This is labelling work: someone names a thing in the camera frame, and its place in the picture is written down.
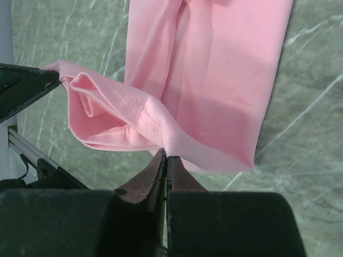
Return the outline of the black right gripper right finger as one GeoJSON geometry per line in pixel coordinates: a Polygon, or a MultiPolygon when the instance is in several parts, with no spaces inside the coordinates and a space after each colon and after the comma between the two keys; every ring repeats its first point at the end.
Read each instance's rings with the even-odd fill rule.
{"type": "Polygon", "coordinates": [[[167,160],[167,198],[195,198],[208,195],[195,177],[185,168],[180,157],[167,160]]]}

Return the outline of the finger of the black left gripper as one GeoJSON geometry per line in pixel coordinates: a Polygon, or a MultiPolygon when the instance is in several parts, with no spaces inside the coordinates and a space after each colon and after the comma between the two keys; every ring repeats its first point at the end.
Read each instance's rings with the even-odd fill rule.
{"type": "Polygon", "coordinates": [[[60,84],[56,71],[2,63],[1,122],[23,111],[60,84]]]}

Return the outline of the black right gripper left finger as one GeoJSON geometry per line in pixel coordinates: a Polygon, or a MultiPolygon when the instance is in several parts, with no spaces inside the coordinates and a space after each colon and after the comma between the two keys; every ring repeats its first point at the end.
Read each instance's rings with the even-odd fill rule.
{"type": "Polygon", "coordinates": [[[115,190],[117,211],[162,211],[166,191],[166,153],[159,149],[150,163],[115,190]]]}

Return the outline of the pink t shirt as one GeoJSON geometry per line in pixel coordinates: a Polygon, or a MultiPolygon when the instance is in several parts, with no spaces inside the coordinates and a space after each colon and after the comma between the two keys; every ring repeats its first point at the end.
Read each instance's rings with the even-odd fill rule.
{"type": "Polygon", "coordinates": [[[197,172],[253,168],[292,1],[131,1],[123,82],[68,61],[74,136],[98,150],[165,150],[197,172]]]}

